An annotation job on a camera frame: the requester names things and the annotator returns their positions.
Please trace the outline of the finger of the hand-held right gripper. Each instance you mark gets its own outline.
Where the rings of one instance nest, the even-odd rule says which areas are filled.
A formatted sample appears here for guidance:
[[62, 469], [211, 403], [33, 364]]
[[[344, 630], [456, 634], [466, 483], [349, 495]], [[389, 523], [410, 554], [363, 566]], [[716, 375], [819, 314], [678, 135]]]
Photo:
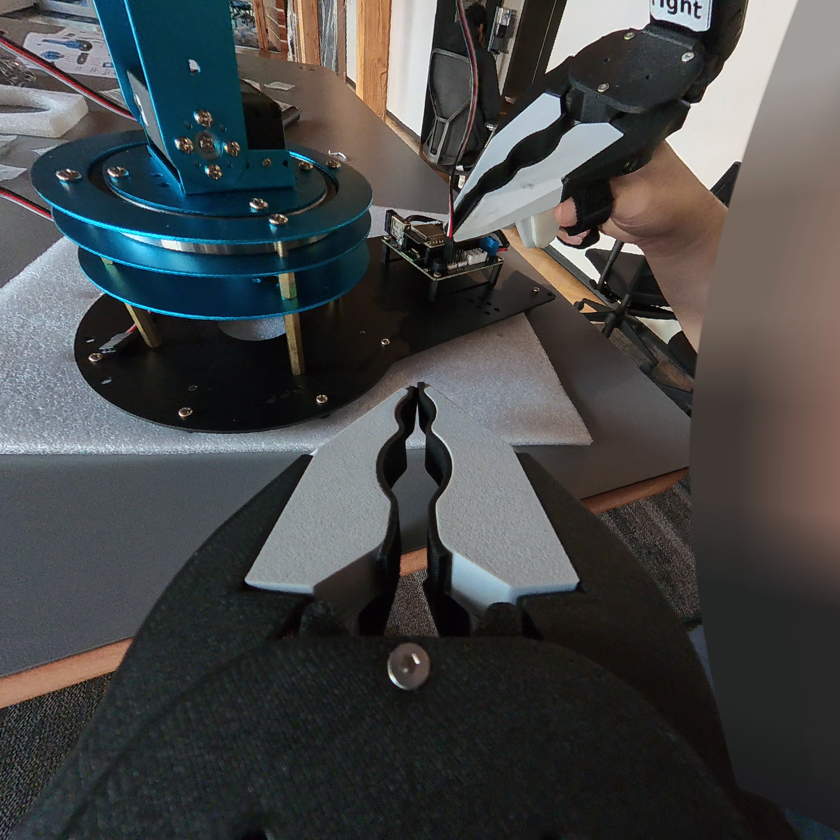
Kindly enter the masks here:
[[567, 129], [562, 97], [542, 93], [490, 140], [458, 195], [456, 212], [473, 212], [484, 196], [545, 160]]
[[561, 200], [564, 177], [621, 137], [609, 123], [580, 123], [549, 153], [536, 151], [537, 134], [526, 138], [461, 193], [455, 240], [477, 238], [551, 209]]

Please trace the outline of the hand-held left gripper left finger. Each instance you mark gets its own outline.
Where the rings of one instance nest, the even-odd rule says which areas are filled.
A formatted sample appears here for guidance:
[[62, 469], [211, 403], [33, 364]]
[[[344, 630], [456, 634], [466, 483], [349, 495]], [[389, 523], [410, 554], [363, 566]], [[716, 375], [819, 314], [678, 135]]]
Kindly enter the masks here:
[[416, 411], [416, 387], [402, 388], [316, 450], [247, 585], [312, 595], [341, 617], [393, 596], [401, 555], [393, 487]]

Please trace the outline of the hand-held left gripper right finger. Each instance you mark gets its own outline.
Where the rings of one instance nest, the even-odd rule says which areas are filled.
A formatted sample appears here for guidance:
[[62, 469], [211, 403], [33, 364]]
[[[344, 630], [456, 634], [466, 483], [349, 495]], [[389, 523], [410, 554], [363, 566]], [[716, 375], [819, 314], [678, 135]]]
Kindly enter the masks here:
[[579, 576], [513, 448], [441, 392], [419, 386], [427, 471], [429, 579], [468, 613], [573, 592]]

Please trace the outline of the black control board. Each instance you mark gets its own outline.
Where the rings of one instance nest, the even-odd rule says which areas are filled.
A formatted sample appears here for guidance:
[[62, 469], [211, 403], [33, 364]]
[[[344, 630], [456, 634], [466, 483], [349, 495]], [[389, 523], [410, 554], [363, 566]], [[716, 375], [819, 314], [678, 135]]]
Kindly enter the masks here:
[[381, 264], [402, 259], [427, 279], [427, 299], [434, 301], [457, 291], [489, 284], [494, 286], [509, 247], [500, 230], [455, 242], [447, 224], [421, 214], [400, 215], [385, 211]]

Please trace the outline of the person's right forearm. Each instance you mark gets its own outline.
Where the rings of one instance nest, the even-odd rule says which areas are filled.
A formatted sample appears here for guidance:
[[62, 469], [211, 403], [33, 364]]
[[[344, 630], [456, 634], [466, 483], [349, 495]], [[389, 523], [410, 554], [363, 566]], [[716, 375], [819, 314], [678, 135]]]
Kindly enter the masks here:
[[712, 274], [727, 208], [707, 190], [668, 220], [666, 231], [639, 240], [680, 327], [699, 349]]

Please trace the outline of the dark grey desk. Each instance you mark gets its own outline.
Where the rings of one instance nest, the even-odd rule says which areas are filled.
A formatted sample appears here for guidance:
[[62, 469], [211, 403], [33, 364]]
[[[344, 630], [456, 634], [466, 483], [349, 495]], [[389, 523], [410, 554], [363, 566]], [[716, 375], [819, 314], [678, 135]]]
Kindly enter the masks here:
[[2, 705], [135, 634], [194, 550], [300, 453], [426, 381], [593, 504], [688, 466], [690, 420], [556, 291], [528, 316], [397, 364], [372, 395], [256, 434], [194, 434], [110, 405], [72, 339], [98, 296], [76, 248], [2, 207]]

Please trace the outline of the person's right hand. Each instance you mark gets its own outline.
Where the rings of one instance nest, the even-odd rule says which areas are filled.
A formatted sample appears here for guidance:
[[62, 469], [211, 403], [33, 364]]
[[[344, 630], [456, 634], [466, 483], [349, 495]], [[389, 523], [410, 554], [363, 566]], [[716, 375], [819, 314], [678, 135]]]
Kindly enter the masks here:
[[612, 213], [599, 231], [642, 250], [666, 252], [719, 235], [728, 212], [668, 142], [645, 166], [609, 183]]

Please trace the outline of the grey mesh office chair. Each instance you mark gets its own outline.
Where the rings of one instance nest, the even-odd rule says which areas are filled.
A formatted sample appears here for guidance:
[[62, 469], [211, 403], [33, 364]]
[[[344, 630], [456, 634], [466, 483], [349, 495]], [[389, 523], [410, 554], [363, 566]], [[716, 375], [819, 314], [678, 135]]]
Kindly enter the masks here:
[[469, 59], [432, 50], [423, 119], [422, 154], [434, 168], [449, 174], [466, 133], [472, 90]]

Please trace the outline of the white foam sheet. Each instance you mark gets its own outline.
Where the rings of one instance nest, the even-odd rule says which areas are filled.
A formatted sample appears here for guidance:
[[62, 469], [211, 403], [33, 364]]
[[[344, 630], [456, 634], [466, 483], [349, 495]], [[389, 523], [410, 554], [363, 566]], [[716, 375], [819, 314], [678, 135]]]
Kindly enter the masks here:
[[310, 452], [399, 385], [425, 382], [510, 445], [592, 444], [525, 315], [394, 364], [359, 400], [279, 430], [202, 434], [148, 423], [83, 380], [73, 353], [97, 293], [62, 238], [1, 291], [4, 455], [196, 455]]

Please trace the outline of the black office chair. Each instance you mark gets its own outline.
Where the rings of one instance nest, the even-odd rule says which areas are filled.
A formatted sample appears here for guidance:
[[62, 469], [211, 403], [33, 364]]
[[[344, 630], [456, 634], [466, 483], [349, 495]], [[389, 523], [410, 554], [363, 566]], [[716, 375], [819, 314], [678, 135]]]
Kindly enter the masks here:
[[655, 368], [658, 351], [681, 370], [683, 375], [694, 377], [697, 352], [681, 328], [667, 342], [661, 340], [645, 321], [676, 322], [676, 315], [660, 290], [653, 271], [642, 255], [624, 254], [624, 243], [616, 241], [610, 251], [591, 248], [587, 258], [601, 271], [598, 280], [587, 284], [596, 300], [582, 299], [575, 307], [582, 311], [591, 308], [584, 316], [591, 322], [603, 325], [602, 333], [609, 337], [614, 331], [622, 333], [645, 356], [641, 369], [648, 374]]

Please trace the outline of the wooden pillar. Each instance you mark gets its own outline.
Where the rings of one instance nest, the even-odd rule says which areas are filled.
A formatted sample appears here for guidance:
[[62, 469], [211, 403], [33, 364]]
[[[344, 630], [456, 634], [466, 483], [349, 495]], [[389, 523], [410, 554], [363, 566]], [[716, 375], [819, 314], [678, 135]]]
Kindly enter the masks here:
[[383, 121], [389, 69], [392, 1], [356, 2], [356, 94]]

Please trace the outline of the printed instruction sheet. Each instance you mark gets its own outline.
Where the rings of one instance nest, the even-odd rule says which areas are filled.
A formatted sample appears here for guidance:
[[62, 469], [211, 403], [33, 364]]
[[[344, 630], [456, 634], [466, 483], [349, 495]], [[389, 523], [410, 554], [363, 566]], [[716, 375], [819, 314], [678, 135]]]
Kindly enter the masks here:
[[24, 47], [69, 74], [116, 77], [109, 50], [98, 29], [63, 28], [53, 35], [30, 33]]

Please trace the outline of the white foam frame piece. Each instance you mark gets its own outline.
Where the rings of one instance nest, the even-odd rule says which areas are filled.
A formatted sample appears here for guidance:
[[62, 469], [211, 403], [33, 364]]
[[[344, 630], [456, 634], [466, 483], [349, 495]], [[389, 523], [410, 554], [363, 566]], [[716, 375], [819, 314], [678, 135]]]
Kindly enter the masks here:
[[60, 91], [1, 86], [1, 134], [58, 139], [88, 114], [84, 97]]

